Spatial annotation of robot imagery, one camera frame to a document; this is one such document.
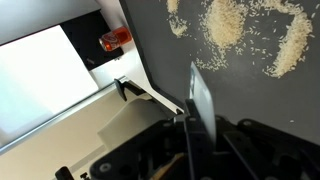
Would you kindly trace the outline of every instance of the white panel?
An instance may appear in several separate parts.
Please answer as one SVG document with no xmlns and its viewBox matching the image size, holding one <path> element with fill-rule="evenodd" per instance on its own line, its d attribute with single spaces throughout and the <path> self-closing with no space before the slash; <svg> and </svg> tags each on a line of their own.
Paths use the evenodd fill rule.
<svg viewBox="0 0 320 180">
<path fill-rule="evenodd" d="M 60 26 L 0 47 L 0 146 L 98 90 Z"/>
<path fill-rule="evenodd" d="M 124 76 L 125 67 L 122 66 L 120 61 L 112 60 L 90 71 L 99 88 L 104 88 L 113 83 L 114 79 Z"/>
</svg>

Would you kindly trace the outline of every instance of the orange object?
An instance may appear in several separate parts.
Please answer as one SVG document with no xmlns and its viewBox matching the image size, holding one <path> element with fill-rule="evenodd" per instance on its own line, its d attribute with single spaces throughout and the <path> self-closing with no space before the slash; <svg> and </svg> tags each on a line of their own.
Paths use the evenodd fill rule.
<svg viewBox="0 0 320 180">
<path fill-rule="evenodd" d="M 129 30 L 122 26 L 116 30 L 102 35 L 102 37 L 99 39 L 99 43 L 105 51 L 112 51 L 131 40 L 132 36 Z"/>
</svg>

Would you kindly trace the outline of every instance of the black machine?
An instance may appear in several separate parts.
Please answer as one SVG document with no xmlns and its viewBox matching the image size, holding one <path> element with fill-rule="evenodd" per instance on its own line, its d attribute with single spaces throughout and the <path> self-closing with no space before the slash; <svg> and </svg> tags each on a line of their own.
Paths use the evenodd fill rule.
<svg viewBox="0 0 320 180">
<path fill-rule="evenodd" d="M 320 179 L 319 146 L 251 119 L 237 125 L 210 119 L 212 99 L 194 65 L 191 75 L 185 113 L 100 158 L 90 168 L 92 180 Z"/>
</svg>

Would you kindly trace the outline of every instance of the black plastic part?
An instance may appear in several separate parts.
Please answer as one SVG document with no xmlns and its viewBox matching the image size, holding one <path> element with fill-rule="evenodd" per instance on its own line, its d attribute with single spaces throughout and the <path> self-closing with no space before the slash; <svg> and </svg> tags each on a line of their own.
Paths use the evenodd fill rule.
<svg viewBox="0 0 320 180">
<path fill-rule="evenodd" d="M 252 137 L 253 142 L 260 143 L 255 146 L 283 170 L 299 176 L 305 171 L 310 179 L 320 179 L 319 146 L 251 119 L 240 121 L 238 128 Z"/>
<path fill-rule="evenodd" d="M 243 120 L 237 126 L 217 116 L 214 149 L 192 100 L 185 121 L 159 121 L 95 162 L 93 180 L 146 180 L 175 154 L 184 153 L 161 177 L 166 179 L 318 180 L 319 147 L 262 125 Z M 101 166 L 111 168 L 101 172 Z"/>
<path fill-rule="evenodd" d="M 176 126 L 162 120 L 122 144 L 96 161 L 90 168 L 92 180 L 150 179 L 163 164 L 169 162 L 176 147 L 185 147 L 176 140 Z M 101 171 L 103 164 L 110 164 L 110 170 Z"/>
<path fill-rule="evenodd" d="M 183 114 L 183 112 L 180 111 L 180 109 L 177 109 L 177 110 L 176 110 L 176 113 L 177 113 L 177 115 Z"/>
<path fill-rule="evenodd" d="M 55 176 L 57 180 L 74 180 L 71 172 L 69 171 L 68 167 L 63 166 L 61 167 L 56 173 Z"/>
<path fill-rule="evenodd" d="M 127 97 L 126 97 L 126 94 L 124 92 L 125 88 L 127 88 L 129 91 L 131 91 L 136 96 L 140 96 L 141 94 L 146 93 L 146 91 L 144 91 L 143 89 L 137 88 L 136 86 L 130 84 L 127 81 L 124 82 L 124 83 L 121 83 L 118 79 L 114 79 L 114 84 L 117 87 L 117 90 L 118 90 L 118 93 L 119 93 L 120 97 L 124 101 L 127 101 Z"/>
<path fill-rule="evenodd" d="M 80 178 L 83 179 L 83 180 L 90 180 L 90 178 L 88 177 L 88 173 L 87 172 L 81 174 Z"/>
</svg>

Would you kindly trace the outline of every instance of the dark gray countertop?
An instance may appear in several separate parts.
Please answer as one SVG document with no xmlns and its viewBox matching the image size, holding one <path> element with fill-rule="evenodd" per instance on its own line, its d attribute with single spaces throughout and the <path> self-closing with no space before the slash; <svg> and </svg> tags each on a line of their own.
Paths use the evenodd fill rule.
<svg viewBox="0 0 320 180">
<path fill-rule="evenodd" d="M 0 0 L 0 45 L 98 9 L 95 0 Z"/>
<path fill-rule="evenodd" d="M 124 11 L 136 38 L 145 69 L 148 71 L 149 80 L 154 87 L 157 86 L 155 90 L 176 103 L 182 103 L 188 97 L 191 61 L 195 61 L 196 57 L 202 60 L 212 57 L 209 49 L 203 44 L 203 33 L 198 30 L 198 14 L 205 10 L 201 2 L 180 0 L 178 15 L 191 23 L 187 33 L 193 36 L 180 39 L 170 30 L 166 1 L 122 2 L 127 6 L 124 7 Z M 291 2 L 302 4 L 309 17 L 317 4 L 302 0 Z M 292 16 L 277 12 L 259 18 L 263 22 L 258 27 L 261 33 L 273 37 L 285 35 L 285 25 L 290 25 L 293 19 Z M 274 20 L 277 20 L 274 27 L 278 29 L 275 34 L 270 29 L 273 28 L 270 22 Z M 246 26 L 252 23 L 252 19 L 246 20 Z M 319 36 L 320 14 L 313 19 L 313 27 L 313 34 Z M 255 47 L 268 47 L 273 54 L 279 51 L 277 38 L 269 42 L 254 38 L 248 36 L 244 41 L 248 44 L 249 39 L 253 39 Z M 226 116 L 234 123 L 243 118 L 252 118 L 320 144 L 320 61 L 317 58 L 319 38 L 320 36 L 315 39 L 308 38 L 310 49 L 305 53 L 306 62 L 300 62 L 295 71 L 285 74 L 280 79 L 262 73 L 262 69 L 271 65 L 274 59 L 261 60 L 259 55 L 252 56 L 251 52 L 242 56 L 228 53 L 227 69 L 216 72 L 201 70 L 213 94 L 216 113 Z"/>
</svg>

